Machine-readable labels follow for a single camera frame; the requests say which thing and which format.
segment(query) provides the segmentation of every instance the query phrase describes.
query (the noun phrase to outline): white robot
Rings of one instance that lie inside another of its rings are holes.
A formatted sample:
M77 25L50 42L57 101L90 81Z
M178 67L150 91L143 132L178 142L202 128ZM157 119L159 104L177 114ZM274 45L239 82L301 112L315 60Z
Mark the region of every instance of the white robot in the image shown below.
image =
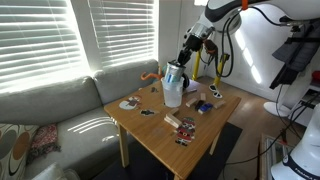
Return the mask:
M292 20L287 24L320 18L320 0L248 0L248 4L272 4L280 8ZM183 71L192 52L200 49L212 31L222 31L226 20L236 14L241 6L241 0L210 0L205 12L190 30L177 60L170 66ZM230 31L234 32L240 21L240 16L235 17ZM320 180L320 104L314 109L301 142L282 162L272 167L271 173L275 180Z

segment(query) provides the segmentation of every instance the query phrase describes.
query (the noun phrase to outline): clear plastic cup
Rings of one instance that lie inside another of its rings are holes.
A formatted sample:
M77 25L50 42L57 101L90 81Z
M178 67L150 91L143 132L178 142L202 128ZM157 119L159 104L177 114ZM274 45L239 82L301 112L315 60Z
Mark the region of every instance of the clear plastic cup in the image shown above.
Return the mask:
M161 79L163 87L164 103L168 107L178 107L182 101L182 88L184 78L181 77L179 82L167 83L163 78Z

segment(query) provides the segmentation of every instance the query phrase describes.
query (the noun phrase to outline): black rug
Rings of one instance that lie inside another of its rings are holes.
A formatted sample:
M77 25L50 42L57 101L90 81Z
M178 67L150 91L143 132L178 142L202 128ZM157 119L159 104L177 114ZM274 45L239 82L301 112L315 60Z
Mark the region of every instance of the black rug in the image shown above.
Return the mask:
M221 131L214 154L203 155L188 180L218 179L224 163L235 146L242 129L227 123ZM101 172L94 180L173 180L174 175L138 142L129 145L130 165L123 168L121 159Z

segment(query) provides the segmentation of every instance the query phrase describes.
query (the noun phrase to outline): patterned pillow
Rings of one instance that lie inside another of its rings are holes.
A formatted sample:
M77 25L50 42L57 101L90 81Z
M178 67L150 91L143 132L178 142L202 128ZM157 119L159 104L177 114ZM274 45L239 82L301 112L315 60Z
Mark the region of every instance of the patterned pillow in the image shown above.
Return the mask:
M0 124L0 179L23 179L26 154L37 128Z
M40 156L52 151L60 151L61 147L57 144L57 141L58 130L56 124L40 127L33 138L27 158L27 165Z

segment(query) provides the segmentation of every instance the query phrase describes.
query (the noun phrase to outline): window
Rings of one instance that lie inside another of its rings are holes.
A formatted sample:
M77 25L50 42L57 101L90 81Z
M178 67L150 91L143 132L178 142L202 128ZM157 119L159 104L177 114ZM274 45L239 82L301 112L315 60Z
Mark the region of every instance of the window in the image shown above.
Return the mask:
M87 74L69 0L0 0L0 92Z
M103 68L158 59L158 0L88 0Z
M207 6L208 0L194 0L195 6Z

